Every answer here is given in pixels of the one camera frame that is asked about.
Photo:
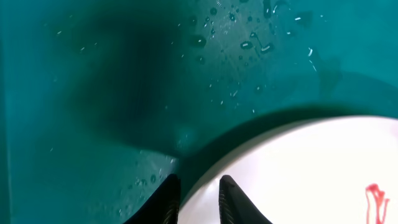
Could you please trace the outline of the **white plate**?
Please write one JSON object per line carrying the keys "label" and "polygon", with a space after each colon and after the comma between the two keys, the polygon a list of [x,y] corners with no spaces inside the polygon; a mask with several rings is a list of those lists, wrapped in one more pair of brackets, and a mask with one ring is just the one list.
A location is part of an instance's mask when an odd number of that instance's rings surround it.
{"label": "white plate", "polygon": [[223,175],[272,223],[396,223],[397,120],[313,119],[262,133],[200,177],[180,223],[220,223]]}

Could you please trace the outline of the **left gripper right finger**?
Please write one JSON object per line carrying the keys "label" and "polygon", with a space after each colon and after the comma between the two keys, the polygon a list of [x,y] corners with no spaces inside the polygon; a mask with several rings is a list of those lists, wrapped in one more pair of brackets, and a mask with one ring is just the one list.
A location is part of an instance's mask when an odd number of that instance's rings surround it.
{"label": "left gripper right finger", "polygon": [[230,175],[220,179],[218,204],[221,224],[272,224]]}

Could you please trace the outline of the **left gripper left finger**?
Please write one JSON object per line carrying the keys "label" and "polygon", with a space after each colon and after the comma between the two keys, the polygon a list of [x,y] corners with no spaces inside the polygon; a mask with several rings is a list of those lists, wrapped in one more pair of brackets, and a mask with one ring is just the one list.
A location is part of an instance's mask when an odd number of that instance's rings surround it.
{"label": "left gripper left finger", "polygon": [[180,179],[170,174],[124,224],[177,224],[180,197]]}

